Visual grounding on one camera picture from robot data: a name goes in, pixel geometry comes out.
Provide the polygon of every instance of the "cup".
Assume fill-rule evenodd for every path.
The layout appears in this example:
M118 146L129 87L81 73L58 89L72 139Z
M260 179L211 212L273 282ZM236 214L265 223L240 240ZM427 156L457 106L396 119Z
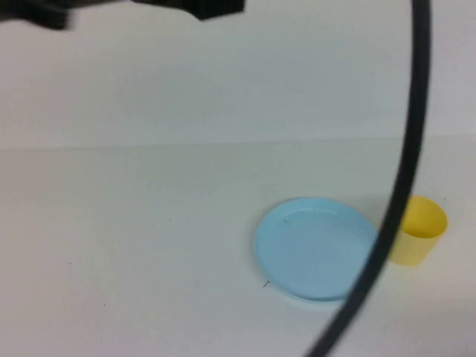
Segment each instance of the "cup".
M407 203L390 260L401 266L417 266L438 243L448 227L445 211L435 202L412 196Z

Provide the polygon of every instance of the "plastic cup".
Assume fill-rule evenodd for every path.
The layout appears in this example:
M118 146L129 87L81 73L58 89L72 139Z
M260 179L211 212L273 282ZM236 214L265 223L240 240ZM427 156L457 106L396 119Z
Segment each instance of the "plastic cup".
M438 243L448 227L445 211L435 202L412 196L390 252L390 260L401 266L417 266Z

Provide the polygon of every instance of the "white wall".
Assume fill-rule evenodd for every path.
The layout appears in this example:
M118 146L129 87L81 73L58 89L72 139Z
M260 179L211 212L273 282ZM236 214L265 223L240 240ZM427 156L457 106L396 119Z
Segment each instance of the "white wall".
M0 149L400 136L409 1L249 0L206 24L138 4L0 25ZM476 2L434 2L430 134L476 132Z

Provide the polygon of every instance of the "black object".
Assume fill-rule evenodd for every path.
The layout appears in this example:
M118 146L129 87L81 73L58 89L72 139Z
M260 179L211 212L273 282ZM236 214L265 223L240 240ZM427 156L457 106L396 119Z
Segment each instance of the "black object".
M0 0L0 21L24 19L52 30L64 30L69 10L114 0ZM144 4L187 11L199 20L243 12L245 0L133 0Z
M199 20L212 19L245 9L245 0L133 0L144 4L173 7L191 13Z
M407 124L402 155L390 203L379 236L347 302L309 351L308 357L324 357L338 342L362 307L380 275L400 226L418 167L425 127L428 82L430 77L431 9L430 0L411 0L412 57Z

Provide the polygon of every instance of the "black cable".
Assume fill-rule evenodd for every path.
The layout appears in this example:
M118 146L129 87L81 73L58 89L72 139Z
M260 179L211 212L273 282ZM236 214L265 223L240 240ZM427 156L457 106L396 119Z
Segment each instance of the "black cable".
M372 286L379 277L400 226L422 146L430 75L431 10L430 0L411 0L412 57L411 84L408 98L407 123L399 170L396 174L390 204L387 207L379 236L373 250L354 285L347 302L331 321L309 351L308 357L324 357L338 342L345 329L362 307Z

